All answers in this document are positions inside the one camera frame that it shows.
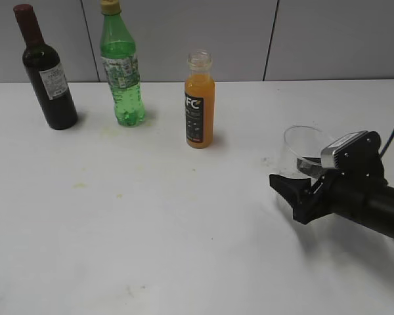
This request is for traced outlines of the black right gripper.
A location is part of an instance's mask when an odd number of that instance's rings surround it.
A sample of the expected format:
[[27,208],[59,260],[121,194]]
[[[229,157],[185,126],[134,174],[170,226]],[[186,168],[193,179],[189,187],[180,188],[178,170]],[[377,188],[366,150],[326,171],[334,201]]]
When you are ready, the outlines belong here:
[[269,184],[293,209],[293,219],[302,224],[335,213],[361,207],[375,186],[384,185],[379,149],[381,137],[368,131],[338,153],[338,169],[324,169],[319,157],[297,158],[296,167],[310,178],[288,178],[270,174]]

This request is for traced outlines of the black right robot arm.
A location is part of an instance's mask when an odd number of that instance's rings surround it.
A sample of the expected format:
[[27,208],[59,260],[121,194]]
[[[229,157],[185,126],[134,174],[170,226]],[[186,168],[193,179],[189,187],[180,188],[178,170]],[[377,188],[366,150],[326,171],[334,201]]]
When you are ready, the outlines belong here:
[[388,185],[375,131],[349,133],[321,151],[316,182],[271,174],[269,184],[308,224],[336,214],[394,239],[394,188]]

